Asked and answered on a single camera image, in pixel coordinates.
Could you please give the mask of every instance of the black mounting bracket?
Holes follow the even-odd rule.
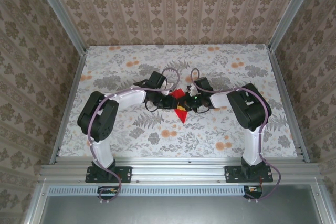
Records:
[[[227,183],[259,183],[273,182],[271,168],[264,162],[250,166],[241,159],[241,165],[229,165],[224,167]]]
[[[116,161],[108,168],[118,175],[122,183],[130,183],[132,179],[131,166],[116,166]],[[117,178],[112,174],[98,167],[94,162],[89,166],[86,172],[86,183],[118,183]]]

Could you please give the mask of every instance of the metal frame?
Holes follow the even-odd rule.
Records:
[[[289,2],[284,15],[282,16],[277,29],[272,36],[272,39],[269,42],[271,50],[275,51],[277,49],[282,37],[285,35],[303,1],[304,0],[291,0]]]
[[[79,55],[82,57],[85,53],[86,45],[85,42],[81,39],[77,29],[73,25],[74,23],[71,21],[68,13],[66,12],[66,8],[64,8],[60,0],[48,0],[48,2],[64,27],[65,31],[67,32],[73,45],[77,49]]]
[[[271,65],[272,65],[273,74],[274,74],[275,80],[277,82],[277,86],[278,86],[278,90],[279,90],[280,97],[281,97],[281,100],[282,100],[282,104],[283,104],[283,107],[284,107],[284,111],[285,111],[285,114],[286,114],[286,118],[288,120],[289,129],[290,129],[290,132],[293,136],[293,140],[295,140],[299,144],[304,161],[306,163],[309,163],[310,162],[309,155],[308,155],[306,146],[304,144],[304,141],[303,141],[300,129],[299,129],[298,121],[296,120],[296,117],[295,117],[295,113],[294,113],[292,104],[291,104],[290,99],[289,99],[289,95],[288,95],[288,92],[287,92],[287,89],[286,89],[285,81],[283,80],[283,77],[282,77],[282,74],[281,74],[281,70],[280,70],[280,66],[279,66],[277,57],[276,57],[273,50],[269,51],[268,55],[269,55],[269,60],[270,60]]]
[[[307,150],[296,122],[289,96],[283,81],[276,56],[269,52],[273,72],[277,81],[283,107],[290,125],[293,138],[297,141],[298,157],[296,158],[268,158],[281,172],[282,185],[310,185],[317,209],[323,224],[336,223],[335,213],[332,208],[329,194],[322,181],[318,164],[310,163]],[[40,171],[40,177],[33,195],[25,224],[40,223],[47,193],[52,186],[75,186],[76,188],[87,187],[85,176],[87,167],[91,165],[91,157],[56,157],[58,147],[64,136],[66,123],[69,118],[76,90],[81,76],[85,57],[77,68],[74,84],[72,86],[66,113],[57,137],[57,146],[51,159],[53,164],[44,165]],[[169,188],[176,186],[241,186],[246,183],[227,184],[224,174],[224,166],[240,165],[240,158],[116,158],[120,166],[132,166],[132,182],[127,186],[148,188]],[[275,184],[278,175],[273,170]],[[93,184],[95,186],[117,186],[117,184]]]
[[[71,89],[70,89],[67,105],[66,105],[65,110],[64,110],[62,121],[61,121],[59,131],[58,131],[58,134],[57,134],[57,137],[56,137],[54,149],[52,151],[53,153],[52,153],[51,158],[50,158],[50,162],[49,162],[50,164],[53,164],[55,162],[56,157],[58,155],[59,148],[62,145],[63,137],[64,137],[64,134],[65,134],[65,130],[67,128],[67,123],[69,121],[69,117],[70,117],[70,113],[71,113],[71,108],[72,108],[72,105],[74,104],[74,100],[75,100],[75,97],[76,97],[76,92],[77,92],[77,88],[78,88],[78,85],[79,85],[80,77],[82,75],[83,68],[84,68],[84,65],[85,65],[85,60],[86,60],[86,55],[84,55],[83,57],[80,57],[80,59],[79,59],[76,74],[75,74],[75,77],[74,77],[74,81],[73,81]]]

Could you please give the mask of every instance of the floral wallpaper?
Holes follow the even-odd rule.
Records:
[[[214,90],[253,83],[272,108],[262,152],[266,157],[297,156],[265,45],[91,46],[86,56],[60,156],[91,156],[77,119],[92,92],[129,88],[166,67],[178,70],[178,88],[184,91],[194,67]],[[164,75],[176,81],[174,72]],[[105,141],[117,157],[241,157],[245,148],[244,129],[229,104],[203,114],[189,112],[184,124],[173,110],[130,106],[118,112]]]
[[[336,206],[336,0],[304,0],[276,55],[310,157]]]
[[[93,45],[268,44],[290,0],[61,0]]]
[[[47,0],[0,0],[0,223],[24,218],[78,57]]]

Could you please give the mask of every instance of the floral patterned surface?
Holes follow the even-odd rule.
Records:
[[[178,87],[183,90],[191,83],[194,67],[215,90],[253,83],[272,108],[264,136],[265,156],[297,156],[265,45],[90,47],[60,155],[91,155],[77,118],[93,91],[113,93],[165,67],[179,71]],[[165,75],[171,82],[176,80],[173,72]],[[204,114],[190,112],[185,124],[173,110],[151,113],[143,104],[128,107],[117,114],[107,139],[112,153],[123,157],[240,157],[244,150],[243,128],[226,107]]]

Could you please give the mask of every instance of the red object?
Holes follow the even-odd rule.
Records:
[[[175,97],[176,99],[178,99],[178,98],[181,98],[181,97],[185,96],[185,93],[183,92],[182,89],[177,89],[174,92],[172,92],[171,95],[173,97]],[[180,118],[181,122],[185,123],[185,119],[187,118],[187,113],[188,112],[183,111],[183,110],[179,110],[179,109],[176,109],[175,112],[176,112],[178,118]]]

